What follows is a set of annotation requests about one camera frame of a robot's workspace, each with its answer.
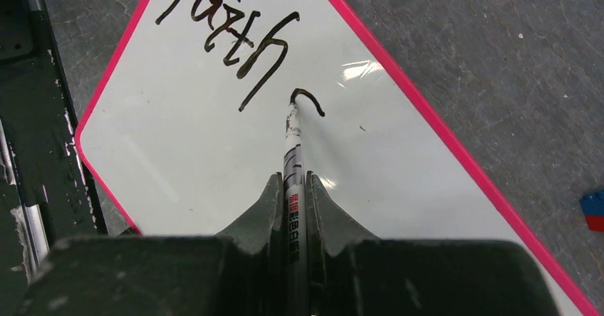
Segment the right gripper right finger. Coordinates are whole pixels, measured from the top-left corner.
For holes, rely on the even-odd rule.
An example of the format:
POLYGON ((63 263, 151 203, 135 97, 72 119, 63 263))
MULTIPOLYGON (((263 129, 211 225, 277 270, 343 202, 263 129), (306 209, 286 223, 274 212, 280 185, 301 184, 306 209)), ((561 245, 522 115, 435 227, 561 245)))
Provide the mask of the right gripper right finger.
POLYGON ((315 315, 557 315, 532 257, 489 239, 384 239, 306 175, 315 315))

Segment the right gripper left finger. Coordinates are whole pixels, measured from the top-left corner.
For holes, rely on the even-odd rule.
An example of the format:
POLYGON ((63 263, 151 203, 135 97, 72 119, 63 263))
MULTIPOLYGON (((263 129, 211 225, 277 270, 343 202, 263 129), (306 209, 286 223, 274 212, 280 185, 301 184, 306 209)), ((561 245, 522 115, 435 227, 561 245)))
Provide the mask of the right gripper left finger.
POLYGON ((15 315, 282 315, 281 175, 213 236, 72 237, 15 315))

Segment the white whiteboard marker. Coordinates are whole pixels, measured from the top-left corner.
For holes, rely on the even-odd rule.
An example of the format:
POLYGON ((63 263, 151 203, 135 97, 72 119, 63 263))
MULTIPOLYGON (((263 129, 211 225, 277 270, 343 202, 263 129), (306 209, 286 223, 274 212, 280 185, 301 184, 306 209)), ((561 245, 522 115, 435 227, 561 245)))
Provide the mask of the white whiteboard marker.
POLYGON ((284 216, 287 225, 287 314, 309 315, 305 172, 301 121, 294 102, 289 105, 286 117, 285 141, 283 188, 286 202, 284 216))

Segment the pink framed whiteboard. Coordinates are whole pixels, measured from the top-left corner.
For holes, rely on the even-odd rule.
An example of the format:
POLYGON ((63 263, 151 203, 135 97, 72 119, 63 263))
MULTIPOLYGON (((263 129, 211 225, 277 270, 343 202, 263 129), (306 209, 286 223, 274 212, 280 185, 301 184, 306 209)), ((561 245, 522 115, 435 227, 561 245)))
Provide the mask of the pink framed whiteboard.
POLYGON ((146 235, 221 231, 302 157, 383 238, 493 238, 538 262, 563 315, 597 309, 344 0, 140 0, 75 134, 146 235))

